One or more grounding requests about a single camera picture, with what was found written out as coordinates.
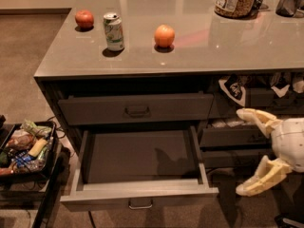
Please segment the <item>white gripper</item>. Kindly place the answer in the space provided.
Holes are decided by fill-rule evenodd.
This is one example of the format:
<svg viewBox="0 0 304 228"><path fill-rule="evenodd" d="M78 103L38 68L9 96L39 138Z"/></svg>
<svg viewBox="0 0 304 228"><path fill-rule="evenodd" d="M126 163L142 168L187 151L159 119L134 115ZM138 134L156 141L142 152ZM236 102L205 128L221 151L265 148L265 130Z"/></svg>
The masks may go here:
<svg viewBox="0 0 304 228"><path fill-rule="evenodd" d="M293 170L304 172L304 119L280 120L269 112L242 108L237 115L245 122L255 124L262 134L272 138L272 148L277 159L263 156L255 174L236 188L240 196L251 197L271 189L287 178Z"/></svg>

